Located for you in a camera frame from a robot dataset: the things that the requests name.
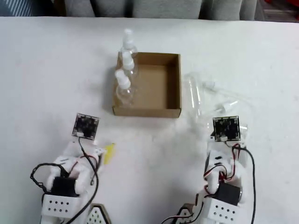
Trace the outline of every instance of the red object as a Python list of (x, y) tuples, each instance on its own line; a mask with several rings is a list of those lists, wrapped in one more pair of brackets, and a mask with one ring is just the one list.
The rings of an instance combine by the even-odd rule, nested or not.
[(287, 0), (287, 1), (293, 4), (294, 6), (299, 7), (299, 0)]

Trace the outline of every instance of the red wire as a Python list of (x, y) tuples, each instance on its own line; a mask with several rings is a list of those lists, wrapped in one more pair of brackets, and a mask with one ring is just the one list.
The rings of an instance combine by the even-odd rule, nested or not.
[(233, 174), (231, 177), (226, 178), (227, 181), (230, 181), (233, 179), (233, 177), (235, 176), (235, 153), (234, 153), (234, 147), (239, 146), (239, 143), (236, 143), (232, 146), (232, 154), (233, 154), (233, 159), (234, 159), (234, 166), (233, 166)]
[(228, 171), (227, 171), (226, 167), (225, 167), (225, 166), (223, 166), (222, 164), (219, 164), (219, 165), (216, 165), (216, 166), (212, 167), (212, 168), (211, 168), (211, 169), (209, 169), (207, 172), (205, 172), (205, 173), (204, 173), (204, 178), (205, 178), (207, 175), (209, 175), (209, 174), (210, 174), (210, 172), (211, 172), (213, 169), (215, 169), (216, 167), (224, 167), (224, 169), (225, 169), (225, 172), (226, 172), (226, 175), (225, 175), (225, 176), (227, 176), (227, 175), (228, 175)]
[[(95, 162), (97, 163), (97, 159), (96, 159), (94, 156), (92, 156), (92, 155), (88, 155), (88, 157), (94, 158), (94, 159), (95, 159)], [(77, 164), (78, 164), (78, 161), (76, 161), (76, 162), (74, 163), (74, 165), (72, 166), (72, 168), (71, 168), (69, 174), (71, 174), (71, 172), (73, 171), (74, 167), (75, 167)]]

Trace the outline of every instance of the bottle cap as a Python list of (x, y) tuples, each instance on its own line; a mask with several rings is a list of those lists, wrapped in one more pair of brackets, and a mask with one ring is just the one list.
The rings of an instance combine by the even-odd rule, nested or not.
[(122, 66), (125, 70), (132, 70), (135, 66), (132, 55), (128, 51), (122, 53)]
[(125, 29), (122, 46), (125, 49), (131, 49), (134, 47), (133, 31), (131, 29)]
[(131, 86), (129, 78), (125, 75), (123, 70), (119, 69), (115, 71), (115, 77), (117, 79), (118, 85), (123, 89), (128, 89)]

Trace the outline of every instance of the clear plastic bottle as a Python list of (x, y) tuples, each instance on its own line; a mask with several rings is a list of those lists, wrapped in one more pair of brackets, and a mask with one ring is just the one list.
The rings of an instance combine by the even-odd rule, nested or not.
[(129, 78), (125, 75), (123, 70), (117, 70), (115, 72), (118, 86), (116, 88), (116, 96), (120, 100), (121, 105), (124, 107), (130, 107), (133, 104), (134, 88), (131, 87)]
[(124, 36), (122, 38), (121, 55), (124, 52), (129, 52), (135, 64), (137, 64), (138, 50), (134, 44), (133, 31), (131, 29), (125, 29)]
[(138, 75), (137, 66), (135, 66), (134, 60), (129, 52), (124, 52), (122, 54), (122, 68), (125, 75), (129, 77), (130, 81), (133, 83), (134, 79)]

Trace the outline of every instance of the spray nozzle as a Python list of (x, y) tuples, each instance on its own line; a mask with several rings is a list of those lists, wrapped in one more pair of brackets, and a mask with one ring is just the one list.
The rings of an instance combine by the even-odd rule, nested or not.
[(131, 86), (129, 78), (125, 75), (124, 71), (119, 69), (115, 71), (115, 77), (117, 79), (118, 85), (124, 90)]

